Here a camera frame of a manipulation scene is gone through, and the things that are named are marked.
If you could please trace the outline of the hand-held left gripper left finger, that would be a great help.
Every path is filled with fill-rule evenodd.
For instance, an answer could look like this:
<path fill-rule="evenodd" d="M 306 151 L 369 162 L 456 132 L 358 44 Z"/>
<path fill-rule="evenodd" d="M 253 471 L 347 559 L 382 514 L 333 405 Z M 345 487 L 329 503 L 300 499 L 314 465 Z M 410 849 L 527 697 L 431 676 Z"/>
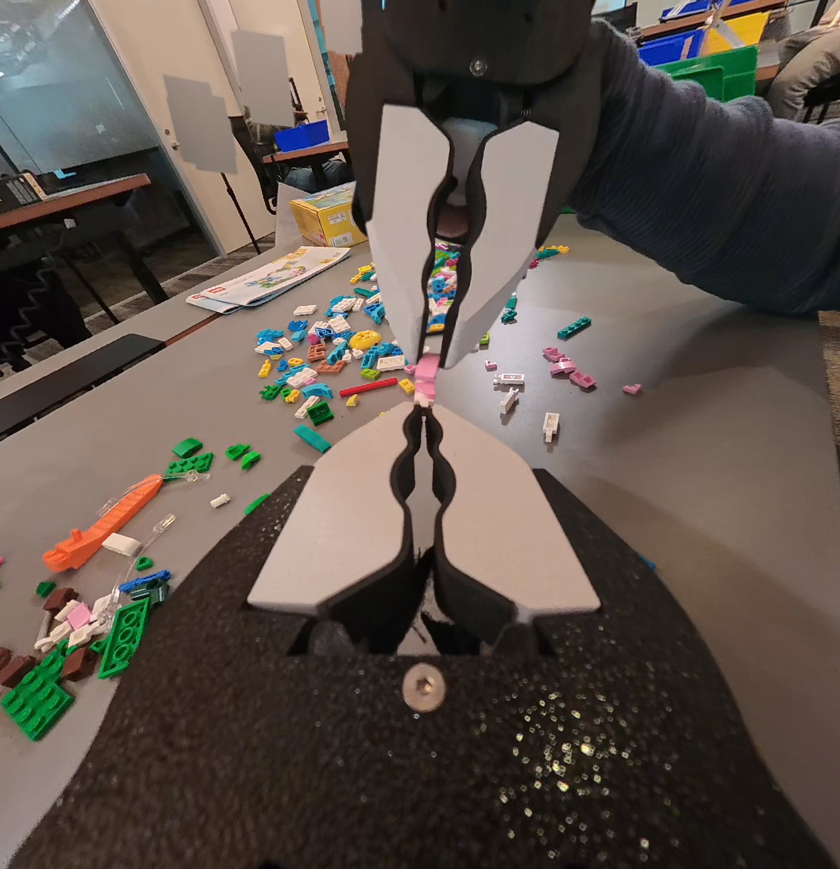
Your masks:
<path fill-rule="evenodd" d="M 395 406 L 317 461 L 247 603 L 339 623 L 355 644 L 393 653 L 425 593 L 407 499 L 425 415 Z"/>

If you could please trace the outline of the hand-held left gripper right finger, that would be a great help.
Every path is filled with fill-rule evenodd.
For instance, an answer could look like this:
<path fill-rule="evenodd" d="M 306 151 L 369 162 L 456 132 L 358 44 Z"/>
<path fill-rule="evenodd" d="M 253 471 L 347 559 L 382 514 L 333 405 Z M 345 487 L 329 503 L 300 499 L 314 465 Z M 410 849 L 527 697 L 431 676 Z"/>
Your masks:
<path fill-rule="evenodd" d="M 512 624 L 589 614 L 601 602 L 534 471 L 443 406 L 425 413 L 433 463 L 439 608 L 495 642 Z"/>

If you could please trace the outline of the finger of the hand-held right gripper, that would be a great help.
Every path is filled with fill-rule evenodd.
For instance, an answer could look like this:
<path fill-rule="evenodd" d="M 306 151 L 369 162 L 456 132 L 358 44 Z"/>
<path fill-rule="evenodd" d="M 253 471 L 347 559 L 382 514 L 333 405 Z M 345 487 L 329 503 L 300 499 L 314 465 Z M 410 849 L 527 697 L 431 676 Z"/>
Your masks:
<path fill-rule="evenodd" d="M 420 109 L 386 104 L 367 235 L 385 317 L 412 360 L 425 343 L 430 210 L 449 178 L 451 142 Z"/>
<path fill-rule="evenodd" d="M 487 136 L 466 181 L 469 237 L 458 263 L 440 366 L 455 367 L 479 343 L 523 278 L 537 247 L 559 134 L 522 122 Z"/>

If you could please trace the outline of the person's right forearm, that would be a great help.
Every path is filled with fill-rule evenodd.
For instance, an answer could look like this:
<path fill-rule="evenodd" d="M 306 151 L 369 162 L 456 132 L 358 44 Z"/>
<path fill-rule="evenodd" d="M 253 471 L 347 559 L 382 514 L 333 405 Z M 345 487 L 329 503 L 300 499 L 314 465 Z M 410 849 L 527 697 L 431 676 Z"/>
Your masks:
<path fill-rule="evenodd" d="M 565 200 L 578 222 L 687 285 L 785 315 L 840 312 L 840 120 L 773 117 L 647 67 L 608 24 L 601 113 Z"/>

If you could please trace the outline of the yellow lego box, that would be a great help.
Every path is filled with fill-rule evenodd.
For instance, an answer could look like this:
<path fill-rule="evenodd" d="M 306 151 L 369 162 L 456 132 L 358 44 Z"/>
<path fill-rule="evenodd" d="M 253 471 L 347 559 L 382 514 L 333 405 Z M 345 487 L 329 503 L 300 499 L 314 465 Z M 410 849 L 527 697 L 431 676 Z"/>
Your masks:
<path fill-rule="evenodd" d="M 352 214 L 354 181 L 290 201 L 300 234 L 333 248 L 349 248 L 367 241 Z"/>

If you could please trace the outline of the pile of colourful lego pieces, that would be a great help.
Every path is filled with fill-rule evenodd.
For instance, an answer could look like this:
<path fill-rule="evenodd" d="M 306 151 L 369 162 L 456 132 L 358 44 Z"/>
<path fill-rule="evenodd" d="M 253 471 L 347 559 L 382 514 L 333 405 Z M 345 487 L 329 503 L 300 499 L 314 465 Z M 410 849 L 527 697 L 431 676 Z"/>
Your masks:
<path fill-rule="evenodd" d="M 456 245 L 436 243 L 434 267 L 430 275 L 428 302 L 430 318 L 428 333 L 436 335 L 444 330 L 447 315 L 456 299 L 458 288 L 457 266 L 460 251 Z M 363 310 L 374 321 L 374 329 L 354 331 L 344 320 L 348 313 L 348 303 L 364 302 Z M 328 322 L 318 322 L 308 331 L 308 338 L 317 339 L 307 349 L 307 359 L 282 359 L 276 363 L 274 355 L 268 355 L 259 371 L 264 378 L 277 370 L 279 376 L 265 384 L 259 395 L 265 401 L 277 398 L 284 403 L 296 403 L 301 396 L 313 401 L 315 396 L 331 399 L 328 387 L 317 389 L 311 386 L 316 375 L 341 372 L 351 359 L 361 362 L 362 376 L 375 380 L 378 372 L 396 369 L 396 358 L 404 351 L 397 341 L 382 340 L 380 330 L 385 316 L 382 301 L 371 296 L 344 296 L 333 300 L 329 313 L 335 318 Z"/>

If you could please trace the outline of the lego instruction booklet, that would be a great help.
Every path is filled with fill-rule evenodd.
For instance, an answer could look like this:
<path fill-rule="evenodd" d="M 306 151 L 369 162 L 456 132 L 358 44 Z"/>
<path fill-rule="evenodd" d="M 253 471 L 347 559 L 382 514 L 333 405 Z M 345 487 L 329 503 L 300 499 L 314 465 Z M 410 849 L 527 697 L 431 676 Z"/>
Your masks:
<path fill-rule="evenodd" d="M 256 308 L 323 273 L 349 255 L 349 248 L 300 246 L 240 277 L 193 293 L 186 298 L 186 303 L 221 315 Z"/>

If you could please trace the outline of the clear curved lego piece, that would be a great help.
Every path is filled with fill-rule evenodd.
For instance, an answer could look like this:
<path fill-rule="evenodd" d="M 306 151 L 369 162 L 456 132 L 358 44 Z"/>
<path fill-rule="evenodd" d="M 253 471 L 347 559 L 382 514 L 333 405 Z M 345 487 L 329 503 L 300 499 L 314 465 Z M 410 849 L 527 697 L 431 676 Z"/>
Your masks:
<path fill-rule="evenodd" d="M 124 584 L 125 582 L 129 581 L 131 574 L 136 571 L 135 566 L 136 566 L 136 562 L 139 559 L 139 557 L 142 557 L 143 555 L 145 555 L 147 553 L 148 549 L 153 545 L 153 543 L 156 540 L 158 540 L 158 538 L 161 535 L 163 535 L 170 526 L 173 525 L 176 518 L 177 517 L 175 515 L 169 514 L 169 515 L 165 516 L 164 519 L 162 519 L 159 523 L 157 523 L 154 526 L 151 535 L 149 536 L 148 540 L 146 540 L 143 543 L 141 549 L 139 550 L 139 553 L 137 555 L 132 556 L 130 561 L 127 563 L 126 567 L 119 574 L 118 580 L 116 581 L 116 583 L 115 583 L 115 585 L 110 593 L 110 599 L 113 602 L 117 602 L 120 598 L 120 595 L 122 593 L 120 591 L 120 586 L 122 584 Z"/>

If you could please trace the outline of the orange lego carrot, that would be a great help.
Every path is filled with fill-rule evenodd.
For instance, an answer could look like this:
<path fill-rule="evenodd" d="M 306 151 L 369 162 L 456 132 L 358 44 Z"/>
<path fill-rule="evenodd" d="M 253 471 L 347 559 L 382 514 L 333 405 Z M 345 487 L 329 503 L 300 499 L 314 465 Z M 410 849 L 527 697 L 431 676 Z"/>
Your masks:
<path fill-rule="evenodd" d="M 69 538 L 46 551 L 42 555 L 44 565 L 53 573 L 81 568 L 109 536 L 117 533 L 158 493 L 163 482 L 161 475 L 152 474 L 135 484 L 102 510 L 92 526 L 86 530 L 73 528 Z"/>

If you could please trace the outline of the green lego plate with holes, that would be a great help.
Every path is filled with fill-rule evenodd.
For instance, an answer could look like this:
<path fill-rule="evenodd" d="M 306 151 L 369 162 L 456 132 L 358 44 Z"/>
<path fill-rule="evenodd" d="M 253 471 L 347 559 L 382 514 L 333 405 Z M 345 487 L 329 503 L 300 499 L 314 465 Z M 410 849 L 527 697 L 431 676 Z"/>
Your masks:
<path fill-rule="evenodd" d="M 146 597 L 117 610 L 100 659 L 99 679 L 119 676 L 128 668 L 147 626 L 150 605 Z"/>

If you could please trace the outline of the large green lego plate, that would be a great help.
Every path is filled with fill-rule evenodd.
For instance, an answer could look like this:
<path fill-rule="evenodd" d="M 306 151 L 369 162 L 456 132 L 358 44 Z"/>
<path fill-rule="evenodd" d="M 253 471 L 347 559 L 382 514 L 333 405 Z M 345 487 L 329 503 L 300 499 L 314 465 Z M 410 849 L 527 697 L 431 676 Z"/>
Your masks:
<path fill-rule="evenodd" d="M 66 651 L 66 644 L 54 648 L 0 701 L 5 715 L 32 742 L 51 731 L 75 702 L 60 684 Z"/>

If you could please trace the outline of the person's right hand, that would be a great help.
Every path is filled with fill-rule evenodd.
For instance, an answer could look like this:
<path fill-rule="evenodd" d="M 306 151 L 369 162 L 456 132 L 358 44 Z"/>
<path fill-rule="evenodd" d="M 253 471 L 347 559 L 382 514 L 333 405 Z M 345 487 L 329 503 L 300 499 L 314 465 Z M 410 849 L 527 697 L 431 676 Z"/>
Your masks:
<path fill-rule="evenodd" d="M 446 201 L 436 218 L 435 236 L 452 244 L 464 244 L 469 237 L 471 219 L 466 205 Z"/>

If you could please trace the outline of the brown table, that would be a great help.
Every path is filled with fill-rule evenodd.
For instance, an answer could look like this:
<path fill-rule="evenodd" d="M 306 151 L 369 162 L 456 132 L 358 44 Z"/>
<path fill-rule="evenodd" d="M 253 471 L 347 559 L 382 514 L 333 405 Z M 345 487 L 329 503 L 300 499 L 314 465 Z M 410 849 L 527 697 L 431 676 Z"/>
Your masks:
<path fill-rule="evenodd" d="M 262 157 L 262 165 L 271 168 L 283 183 L 318 193 L 355 181 L 349 143 L 331 141 L 290 151 L 279 150 Z"/>

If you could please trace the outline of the blue storage bin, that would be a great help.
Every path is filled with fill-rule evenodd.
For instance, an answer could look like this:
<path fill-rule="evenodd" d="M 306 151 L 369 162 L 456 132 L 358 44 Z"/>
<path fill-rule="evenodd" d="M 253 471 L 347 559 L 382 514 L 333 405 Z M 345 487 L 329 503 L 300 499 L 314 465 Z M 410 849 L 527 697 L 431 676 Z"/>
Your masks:
<path fill-rule="evenodd" d="M 659 24 L 672 23 L 677 19 L 688 16 L 707 16 L 724 5 L 724 1 L 679 1 L 672 6 L 663 9 L 659 17 Z"/>
<path fill-rule="evenodd" d="M 649 67 L 690 60 L 699 56 L 704 36 L 704 28 L 685 30 L 645 42 L 638 54 Z"/>
<path fill-rule="evenodd" d="M 277 129 L 273 134 L 274 142 L 279 151 L 291 153 L 329 142 L 329 125 L 325 119 L 321 121 L 299 124 L 293 128 Z"/>

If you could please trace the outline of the black office chair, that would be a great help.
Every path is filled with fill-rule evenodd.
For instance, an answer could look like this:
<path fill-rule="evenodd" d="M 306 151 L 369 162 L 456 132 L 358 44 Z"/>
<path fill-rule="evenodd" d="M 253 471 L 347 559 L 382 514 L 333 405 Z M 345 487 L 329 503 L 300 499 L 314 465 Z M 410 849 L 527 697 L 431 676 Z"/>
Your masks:
<path fill-rule="evenodd" d="M 270 164 L 263 161 L 261 148 L 253 141 L 252 133 L 243 115 L 231 115 L 228 120 L 234 138 L 248 158 L 258 179 L 266 209 L 272 215 L 277 215 L 277 186 L 279 183 L 277 173 Z"/>

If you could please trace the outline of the green storage bin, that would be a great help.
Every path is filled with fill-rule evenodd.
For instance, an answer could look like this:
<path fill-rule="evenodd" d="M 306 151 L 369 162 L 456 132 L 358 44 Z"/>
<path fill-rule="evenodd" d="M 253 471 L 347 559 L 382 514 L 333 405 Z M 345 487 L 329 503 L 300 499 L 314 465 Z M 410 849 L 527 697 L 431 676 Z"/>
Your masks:
<path fill-rule="evenodd" d="M 659 64 L 656 69 L 675 81 L 698 83 L 708 97 L 728 103 L 743 96 L 754 95 L 758 54 L 757 46 L 746 46 Z"/>

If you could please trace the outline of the yellow storage bin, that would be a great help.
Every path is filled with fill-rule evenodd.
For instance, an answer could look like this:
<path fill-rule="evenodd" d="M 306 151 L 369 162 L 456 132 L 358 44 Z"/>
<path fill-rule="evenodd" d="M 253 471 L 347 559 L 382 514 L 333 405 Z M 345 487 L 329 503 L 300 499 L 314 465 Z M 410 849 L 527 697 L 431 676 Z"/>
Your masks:
<path fill-rule="evenodd" d="M 700 57 L 756 46 L 767 25 L 769 12 L 754 12 L 732 19 L 710 17 L 704 29 Z"/>

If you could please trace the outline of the pile of green brown legos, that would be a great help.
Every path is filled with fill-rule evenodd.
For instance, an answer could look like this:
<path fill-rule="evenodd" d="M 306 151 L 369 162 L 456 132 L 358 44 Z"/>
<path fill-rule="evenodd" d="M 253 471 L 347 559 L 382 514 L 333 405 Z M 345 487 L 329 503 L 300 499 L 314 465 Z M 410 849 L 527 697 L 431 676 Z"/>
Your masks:
<path fill-rule="evenodd" d="M 75 691 L 78 685 L 88 679 L 98 678 L 100 659 L 117 610 L 140 598 L 148 597 L 151 605 L 146 631 L 154 611 L 163 605 L 170 595 L 173 578 L 171 571 L 163 569 L 152 573 L 143 573 L 144 568 L 154 567 L 153 559 L 147 556 L 139 557 L 135 567 L 136 571 L 131 574 L 129 581 L 120 586 L 122 593 L 117 602 L 110 599 L 111 591 L 98 598 L 94 603 L 88 604 L 83 600 L 80 592 L 73 587 L 60 587 L 54 582 L 40 583 L 37 587 L 37 595 L 43 600 L 45 617 L 32 652 L 22 654 L 9 647 L 0 646 L 0 701 L 54 648 L 61 644 L 67 645 L 67 657 L 60 675 L 60 684 L 62 688 L 75 697 L 76 701 Z"/>

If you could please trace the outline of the brown desk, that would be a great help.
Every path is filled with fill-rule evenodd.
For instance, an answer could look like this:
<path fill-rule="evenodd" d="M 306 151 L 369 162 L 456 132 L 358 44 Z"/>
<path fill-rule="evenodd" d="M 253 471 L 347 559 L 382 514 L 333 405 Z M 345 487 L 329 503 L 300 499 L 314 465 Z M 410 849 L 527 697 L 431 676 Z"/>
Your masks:
<path fill-rule="evenodd" d="M 69 260 L 77 248 L 111 239 L 133 277 L 155 304 L 167 301 L 160 282 L 127 233 L 124 207 L 136 190 L 150 186 L 145 173 L 100 181 L 49 194 L 45 201 L 0 215 L 0 274 L 35 263 L 65 263 L 93 296 L 112 323 L 119 319 L 81 271 Z"/>

